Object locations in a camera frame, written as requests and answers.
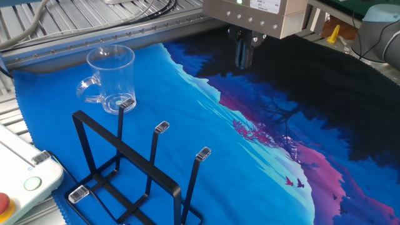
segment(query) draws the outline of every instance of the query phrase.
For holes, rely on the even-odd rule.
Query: yellow object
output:
[[[15,203],[12,199],[10,199],[10,205],[7,210],[0,215],[0,223],[5,222],[8,218],[10,218],[15,211]]]
[[[340,25],[337,25],[332,35],[326,41],[334,44],[336,42],[336,39],[338,38],[339,30],[340,30]]]

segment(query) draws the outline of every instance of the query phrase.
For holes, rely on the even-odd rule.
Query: black fabric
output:
[[[400,88],[395,82],[353,56],[296,35],[267,37],[254,50],[252,67],[242,70],[234,66],[236,44],[226,31],[175,42],[185,45],[187,55],[212,53],[197,77],[257,74],[253,82],[272,84],[288,93],[288,100],[307,105],[303,113],[309,120],[322,113],[326,129],[339,128],[350,144],[349,160],[371,156],[379,166],[400,169]]]

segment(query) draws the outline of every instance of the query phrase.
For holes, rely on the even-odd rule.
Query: mug handle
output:
[[[98,79],[96,79],[94,76],[87,77],[81,81],[76,88],[76,95],[78,96],[79,99],[84,100],[87,103],[101,103],[101,97],[100,95],[97,96],[89,96],[86,94],[83,94],[83,92],[88,88],[90,85],[97,84],[100,85],[100,82]]]

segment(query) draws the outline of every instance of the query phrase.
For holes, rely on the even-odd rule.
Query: label sticker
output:
[[[250,7],[269,13],[278,14],[281,0],[250,0]]]

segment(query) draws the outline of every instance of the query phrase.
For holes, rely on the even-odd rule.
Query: glass mug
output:
[[[133,61],[135,54],[125,46],[112,45],[92,50],[87,55],[93,76],[87,77],[77,86],[76,94],[87,103],[101,103],[107,113],[118,114],[120,105],[133,99],[133,104],[126,107],[124,113],[136,106],[135,88],[133,85]],[[96,84],[100,95],[84,94],[86,88]]]

